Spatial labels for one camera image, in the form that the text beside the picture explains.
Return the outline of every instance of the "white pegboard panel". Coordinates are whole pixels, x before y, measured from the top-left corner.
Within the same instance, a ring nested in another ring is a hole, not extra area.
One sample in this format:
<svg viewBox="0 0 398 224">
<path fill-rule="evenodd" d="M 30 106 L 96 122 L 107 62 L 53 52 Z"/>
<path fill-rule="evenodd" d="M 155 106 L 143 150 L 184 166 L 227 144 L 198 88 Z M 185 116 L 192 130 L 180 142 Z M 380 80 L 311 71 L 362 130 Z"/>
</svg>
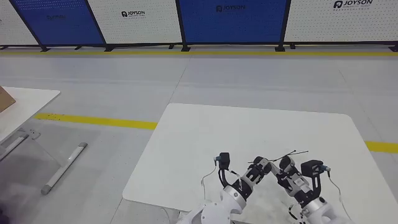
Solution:
<svg viewBox="0 0 398 224">
<path fill-rule="evenodd" d="M 398 0 L 292 0 L 286 42 L 391 40 L 398 40 Z"/>
<path fill-rule="evenodd" d="M 0 45 L 38 43 L 8 0 L 0 0 Z"/>
<path fill-rule="evenodd" d="M 88 2 L 109 44 L 182 41 L 175 0 Z"/>
</svg>

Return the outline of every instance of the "table leg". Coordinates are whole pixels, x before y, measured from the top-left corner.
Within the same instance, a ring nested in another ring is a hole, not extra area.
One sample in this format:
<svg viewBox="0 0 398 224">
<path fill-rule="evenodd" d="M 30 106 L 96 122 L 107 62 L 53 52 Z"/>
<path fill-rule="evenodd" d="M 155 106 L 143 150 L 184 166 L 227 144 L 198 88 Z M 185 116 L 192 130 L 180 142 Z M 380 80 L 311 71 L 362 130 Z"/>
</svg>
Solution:
<svg viewBox="0 0 398 224">
<path fill-rule="evenodd" d="M 28 134 L 22 134 L 19 136 L 14 142 L 12 142 L 10 145 L 8 145 L 6 148 L 3 146 L 0 147 L 0 161 L 5 158 L 15 147 L 18 146 L 23 140 L 27 139 L 29 137 Z"/>
<path fill-rule="evenodd" d="M 49 182 L 47 182 L 46 185 L 42 188 L 42 194 L 47 195 L 52 187 L 58 182 L 58 180 L 61 178 L 63 173 L 67 171 L 69 166 L 73 163 L 73 161 L 79 156 L 79 154 L 82 152 L 82 150 L 87 146 L 87 143 L 81 142 L 79 146 L 72 152 L 70 157 L 67 160 L 67 163 L 64 166 L 61 166 L 61 168 L 58 169 L 58 171 L 51 177 Z"/>
</svg>

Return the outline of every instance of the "blue panel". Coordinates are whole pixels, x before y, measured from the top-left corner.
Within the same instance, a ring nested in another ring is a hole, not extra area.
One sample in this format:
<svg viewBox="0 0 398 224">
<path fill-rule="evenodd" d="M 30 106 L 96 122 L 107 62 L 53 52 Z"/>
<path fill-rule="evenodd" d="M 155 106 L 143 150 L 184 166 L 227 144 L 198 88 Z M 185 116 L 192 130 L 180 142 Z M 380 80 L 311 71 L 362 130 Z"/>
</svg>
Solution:
<svg viewBox="0 0 398 224">
<path fill-rule="evenodd" d="M 278 42 L 286 0 L 180 0 L 187 42 Z"/>
<path fill-rule="evenodd" d="M 44 45 L 102 44 L 84 0 L 14 0 Z"/>
</svg>

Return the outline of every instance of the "yellow floor line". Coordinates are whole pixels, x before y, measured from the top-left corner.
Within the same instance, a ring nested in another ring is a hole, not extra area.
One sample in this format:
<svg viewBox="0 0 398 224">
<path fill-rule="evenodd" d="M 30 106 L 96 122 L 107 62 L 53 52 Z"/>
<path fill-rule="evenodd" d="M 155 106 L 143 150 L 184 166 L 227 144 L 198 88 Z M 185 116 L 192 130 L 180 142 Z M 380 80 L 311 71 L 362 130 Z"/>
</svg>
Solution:
<svg viewBox="0 0 398 224">
<path fill-rule="evenodd" d="M 157 123 L 155 122 L 145 122 L 145 121 L 136 121 L 128 119 L 97 118 L 97 117 L 65 115 L 65 114 L 55 114 L 55 113 L 39 113 L 35 116 L 35 118 L 52 120 L 52 121 L 73 122 L 81 124 L 97 124 L 102 126 L 118 126 L 118 127 L 149 129 L 149 130 L 154 130 L 157 125 Z M 376 142 L 376 141 L 365 141 L 365 143 L 370 151 L 398 153 L 398 143 Z"/>
<path fill-rule="evenodd" d="M 73 122 L 81 124 L 98 124 L 102 126 L 119 126 L 119 127 L 150 129 L 150 130 L 154 130 L 157 125 L 157 123 L 155 122 L 145 122 L 145 121 L 136 121 L 128 119 L 97 118 L 97 117 L 75 116 L 75 115 L 54 114 L 54 113 L 39 113 L 35 116 L 35 119 Z"/>
<path fill-rule="evenodd" d="M 272 51 L 71 51 L 71 52 L 0 52 L 0 55 L 273 55 L 273 56 L 343 56 L 343 57 L 391 57 L 398 52 L 272 52 Z"/>
<path fill-rule="evenodd" d="M 398 153 L 398 144 L 392 142 L 365 141 L 370 151 Z"/>
</svg>

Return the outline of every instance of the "floor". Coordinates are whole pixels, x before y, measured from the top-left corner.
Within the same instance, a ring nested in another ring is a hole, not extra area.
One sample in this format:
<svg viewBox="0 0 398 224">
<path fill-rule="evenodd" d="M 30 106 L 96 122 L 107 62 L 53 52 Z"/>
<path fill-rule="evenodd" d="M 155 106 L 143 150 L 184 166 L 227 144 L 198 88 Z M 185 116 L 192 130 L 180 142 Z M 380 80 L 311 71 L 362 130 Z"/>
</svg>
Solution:
<svg viewBox="0 0 398 224">
<path fill-rule="evenodd" d="M 46 113 L 157 122 L 169 103 L 344 113 L 365 141 L 398 142 L 398 57 L 328 55 L 388 49 L 299 47 L 283 56 L 242 53 L 272 49 L 195 47 L 178 55 L 100 56 L 56 54 L 73 49 L 6 55 L 13 51 L 7 49 L 0 52 L 0 85 L 61 90 Z M 168 52 L 164 47 L 150 50 Z M 195 54 L 212 50 L 240 53 Z M 40 145 L 64 157 L 80 142 L 89 146 L 45 197 L 40 189 L 58 165 L 35 142 L 23 142 L 0 162 L 0 204 L 13 223 L 169 222 L 160 208 L 122 200 L 152 131 L 37 119 L 25 128 L 40 131 Z M 398 198 L 398 154 L 372 155 Z"/>
</svg>

